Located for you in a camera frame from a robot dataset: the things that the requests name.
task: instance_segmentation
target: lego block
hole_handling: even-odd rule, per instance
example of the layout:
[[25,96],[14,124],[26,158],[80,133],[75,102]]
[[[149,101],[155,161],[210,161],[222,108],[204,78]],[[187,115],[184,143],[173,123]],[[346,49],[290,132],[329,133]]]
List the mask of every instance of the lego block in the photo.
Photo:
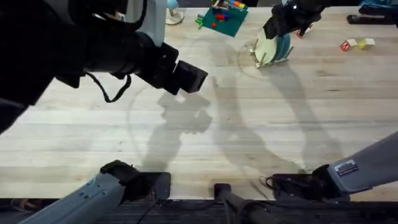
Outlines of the lego block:
[[216,15],[216,19],[218,19],[218,20],[225,20],[225,16],[222,15],[222,14],[217,14],[217,15]]
[[349,51],[351,50],[353,47],[357,46],[358,43],[356,42],[355,39],[348,39],[346,41],[344,41],[341,45],[340,48],[342,49],[342,51]]
[[358,42],[358,49],[367,50],[372,46],[375,46],[375,41],[372,38],[364,38],[363,40]]

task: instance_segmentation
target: cable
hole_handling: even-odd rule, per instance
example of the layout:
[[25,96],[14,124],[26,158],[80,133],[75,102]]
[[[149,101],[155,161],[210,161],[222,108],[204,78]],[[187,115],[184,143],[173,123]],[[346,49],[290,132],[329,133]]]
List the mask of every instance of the cable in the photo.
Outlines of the cable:
[[144,212],[144,214],[141,215],[141,217],[138,219],[138,221],[137,221],[136,224],[140,224],[140,223],[143,221],[143,219],[148,215],[148,213],[149,213],[156,205],[157,205],[156,202],[155,202],[153,205],[151,205],[151,206]]
[[120,97],[123,96],[124,92],[131,86],[131,76],[127,75],[126,84],[124,84],[124,86],[118,91],[116,96],[112,100],[110,100],[108,94],[106,93],[106,91],[105,91],[104,87],[102,86],[102,84],[100,83],[100,81],[93,74],[91,74],[89,72],[86,72],[86,75],[88,75],[90,78],[92,78],[93,81],[99,86],[99,88],[102,91],[102,94],[104,95],[105,102],[107,102],[107,103],[114,103],[114,102],[118,101],[120,99]]
[[263,185],[263,186],[265,186],[265,187],[267,187],[268,189],[271,189],[271,190],[275,190],[275,187],[273,187],[270,184],[268,184],[268,180],[284,181],[284,182],[288,182],[288,183],[291,183],[293,185],[297,185],[297,186],[303,187],[303,188],[309,187],[308,184],[303,184],[303,183],[300,183],[300,182],[298,182],[296,180],[286,179],[286,178],[283,178],[283,177],[260,177],[259,178],[259,182],[261,183],[261,185]]
[[144,218],[149,214],[149,212],[152,209],[154,209],[156,207],[156,205],[158,205],[158,203],[157,203],[157,194],[156,194],[155,189],[152,189],[151,195],[152,194],[155,196],[155,199],[154,199],[155,202],[141,215],[141,217],[138,219],[136,224],[140,224],[144,220]]

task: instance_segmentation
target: wooden table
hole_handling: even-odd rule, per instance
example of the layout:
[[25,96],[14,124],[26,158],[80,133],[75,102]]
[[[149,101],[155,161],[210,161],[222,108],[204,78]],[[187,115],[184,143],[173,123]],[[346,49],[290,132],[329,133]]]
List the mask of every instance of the wooden table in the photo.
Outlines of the wooden table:
[[[248,50],[270,8],[250,9],[235,38],[198,30],[205,9],[187,9],[166,42],[209,73],[201,91],[174,98],[134,77],[109,105],[88,77],[78,90],[54,81],[0,137],[0,197],[63,197],[119,159],[171,172],[172,198],[212,198],[217,182],[244,198],[272,198],[260,176],[310,172],[398,130],[398,30],[347,24],[357,10],[326,10],[304,39],[292,35],[288,63],[257,70]],[[340,50],[360,37],[376,46]],[[112,94],[123,85],[98,76]],[[398,200],[398,185],[353,198]]]

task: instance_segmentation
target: label sticker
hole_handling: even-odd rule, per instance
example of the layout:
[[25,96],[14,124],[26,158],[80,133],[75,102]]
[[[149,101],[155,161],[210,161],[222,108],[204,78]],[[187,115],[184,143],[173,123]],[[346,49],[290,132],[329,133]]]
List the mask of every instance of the label sticker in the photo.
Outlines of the label sticker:
[[352,172],[358,171],[358,170],[359,170],[359,168],[355,164],[354,160],[349,160],[340,165],[335,166],[335,171],[337,172],[337,174],[340,177],[350,174]]

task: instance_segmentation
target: plate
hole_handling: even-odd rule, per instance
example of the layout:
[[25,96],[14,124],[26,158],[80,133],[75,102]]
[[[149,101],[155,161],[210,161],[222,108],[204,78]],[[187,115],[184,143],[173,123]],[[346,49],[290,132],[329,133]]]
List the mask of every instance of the plate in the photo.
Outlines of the plate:
[[274,59],[275,57],[277,50],[277,40],[276,38],[273,38],[272,40],[267,39],[266,33],[262,29],[257,38],[258,42],[254,54],[259,62],[261,61],[261,58],[264,56],[264,54],[266,54],[264,60],[261,63],[261,65],[265,65],[271,62],[272,59]]

